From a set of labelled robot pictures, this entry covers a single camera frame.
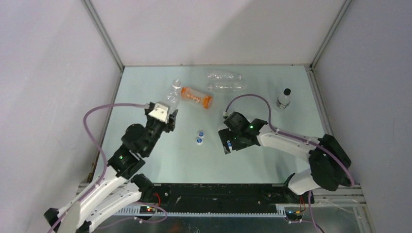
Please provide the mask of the small clear bottle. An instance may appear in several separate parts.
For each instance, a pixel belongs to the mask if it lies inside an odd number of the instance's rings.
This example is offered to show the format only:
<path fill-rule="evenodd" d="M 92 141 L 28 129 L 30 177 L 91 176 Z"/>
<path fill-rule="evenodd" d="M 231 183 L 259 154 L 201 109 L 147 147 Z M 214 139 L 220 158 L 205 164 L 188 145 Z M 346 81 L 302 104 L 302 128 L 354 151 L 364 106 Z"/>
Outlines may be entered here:
<path fill-rule="evenodd" d="M 277 97 L 276 106 L 279 109 L 285 109 L 289 106 L 290 102 L 291 102 L 291 95 L 285 96 L 283 92 L 281 92 Z"/>

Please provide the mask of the black bottle cap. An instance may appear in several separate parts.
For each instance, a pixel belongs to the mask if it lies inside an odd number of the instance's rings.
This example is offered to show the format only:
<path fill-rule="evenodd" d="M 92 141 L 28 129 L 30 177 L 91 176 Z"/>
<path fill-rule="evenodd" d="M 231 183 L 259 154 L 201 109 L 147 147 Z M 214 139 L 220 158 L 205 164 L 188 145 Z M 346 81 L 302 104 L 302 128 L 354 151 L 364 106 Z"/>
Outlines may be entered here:
<path fill-rule="evenodd" d="M 284 89 L 283 94 L 285 96 L 289 96 L 291 94 L 291 90 L 289 88 Z"/>

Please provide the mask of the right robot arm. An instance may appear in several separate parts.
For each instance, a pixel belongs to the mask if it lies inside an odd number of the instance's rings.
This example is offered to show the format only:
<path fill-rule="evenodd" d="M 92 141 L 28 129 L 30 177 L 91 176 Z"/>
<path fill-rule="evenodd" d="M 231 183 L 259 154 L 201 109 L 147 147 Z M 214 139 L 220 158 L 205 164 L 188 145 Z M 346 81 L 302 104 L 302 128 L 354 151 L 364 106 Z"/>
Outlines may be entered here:
<path fill-rule="evenodd" d="M 275 128 L 269 122 L 247 118 L 233 112 L 223 117 L 224 129 L 218 131 L 225 154 L 251 146 L 274 148 L 293 155 L 309 168 L 292 174 L 284 183 L 282 195 L 289 203 L 297 202 L 302 194 L 322 188 L 336 191 L 339 186 L 354 184 L 348 175 L 351 160 L 335 137 L 308 137 Z"/>

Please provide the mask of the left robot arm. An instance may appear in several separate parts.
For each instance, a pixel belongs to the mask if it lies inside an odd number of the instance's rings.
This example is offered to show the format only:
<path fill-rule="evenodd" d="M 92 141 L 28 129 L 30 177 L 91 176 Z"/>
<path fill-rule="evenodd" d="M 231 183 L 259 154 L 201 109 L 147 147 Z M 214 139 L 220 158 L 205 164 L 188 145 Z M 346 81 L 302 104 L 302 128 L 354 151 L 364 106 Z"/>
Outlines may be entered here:
<path fill-rule="evenodd" d="M 134 202 L 147 203 L 154 196 L 154 184 L 138 171 L 145 165 L 162 133 L 174 131 L 177 110 L 161 103 L 144 106 L 145 125 L 132 124 L 121 146 L 104 160 L 102 174 L 69 204 L 50 208 L 44 217 L 49 232 L 91 233 L 113 214 Z"/>

